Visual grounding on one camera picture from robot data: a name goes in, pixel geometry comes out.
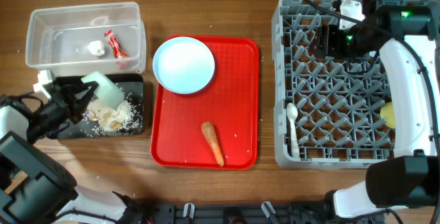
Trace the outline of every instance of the wooden table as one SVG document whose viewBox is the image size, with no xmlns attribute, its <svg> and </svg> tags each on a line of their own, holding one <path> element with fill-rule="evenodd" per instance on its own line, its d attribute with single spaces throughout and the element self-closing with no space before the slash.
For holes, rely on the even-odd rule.
<svg viewBox="0 0 440 224">
<path fill-rule="evenodd" d="M 274 158 L 274 65 L 270 20 L 278 0 L 0 0 L 0 93 L 32 89 L 36 70 L 25 64 L 29 17 L 38 8 L 135 1 L 148 36 L 145 82 L 155 86 L 151 61 L 172 34 L 242 36 L 261 49 L 260 135 L 258 160 L 243 172 L 163 168 L 150 156 L 155 87 L 149 89 L 143 134 L 135 137 L 43 139 L 36 146 L 59 161 L 78 184 L 135 198 L 161 198 L 180 204 L 261 203 L 321 199 L 329 190 L 352 186 L 365 170 L 287 170 Z M 401 211 L 406 223 L 427 223 L 432 208 Z"/>
</svg>

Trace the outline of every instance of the white bowl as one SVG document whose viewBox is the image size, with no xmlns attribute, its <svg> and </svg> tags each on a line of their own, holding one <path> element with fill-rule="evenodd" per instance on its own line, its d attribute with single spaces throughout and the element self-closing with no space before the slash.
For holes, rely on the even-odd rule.
<svg viewBox="0 0 440 224">
<path fill-rule="evenodd" d="M 163 43 L 153 58 L 157 81 L 173 93 L 202 90 L 214 75 L 214 56 L 205 44 L 194 38 L 177 37 Z"/>
</svg>

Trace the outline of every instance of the gray dish rack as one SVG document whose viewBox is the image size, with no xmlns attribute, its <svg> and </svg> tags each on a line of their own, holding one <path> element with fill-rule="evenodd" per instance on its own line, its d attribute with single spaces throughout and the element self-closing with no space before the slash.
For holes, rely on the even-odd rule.
<svg viewBox="0 0 440 224">
<path fill-rule="evenodd" d="M 331 9 L 334 0 L 312 0 Z M 438 5 L 438 0 L 405 0 L 412 5 Z M 315 29 L 336 24 L 303 0 L 279 0 L 272 17 L 272 59 L 276 77 L 274 147 L 277 163 L 287 168 L 367 168 L 393 156 L 394 129 L 380 118 L 391 101 L 386 72 L 366 55 L 362 63 L 308 53 Z M 290 152 L 286 106 L 298 108 L 296 134 L 300 157 Z"/>
</svg>

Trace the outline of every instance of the clear plastic container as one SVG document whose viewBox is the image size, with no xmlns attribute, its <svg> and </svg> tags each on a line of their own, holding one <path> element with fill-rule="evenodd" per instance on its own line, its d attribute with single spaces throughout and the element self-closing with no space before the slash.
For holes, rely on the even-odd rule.
<svg viewBox="0 0 440 224">
<path fill-rule="evenodd" d="M 117 59 L 104 37 L 112 30 L 128 58 Z M 135 2 L 81 5 L 35 10 L 26 40 L 26 64 L 51 69 L 55 76 L 82 76 L 93 71 L 104 74 L 143 72 L 146 36 Z M 94 56 L 87 46 L 102 41 L 103 56 Z M 118 60 L 129 62 L 124 69 Z"/>
</svg>

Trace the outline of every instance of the green light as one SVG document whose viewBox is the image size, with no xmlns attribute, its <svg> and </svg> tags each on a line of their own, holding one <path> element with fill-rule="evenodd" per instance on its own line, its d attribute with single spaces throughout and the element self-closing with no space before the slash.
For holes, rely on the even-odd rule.
<svg viewBox="0 0 440 224">
<path fill-rule="evenodd" d="M 404 18 L 407 18 L 408 16 L 410 16 L 410 14 L 411 13 L 409 13 L 409 12 L 402 12 L 401 16 L 404 17 Z"/>
</svg>

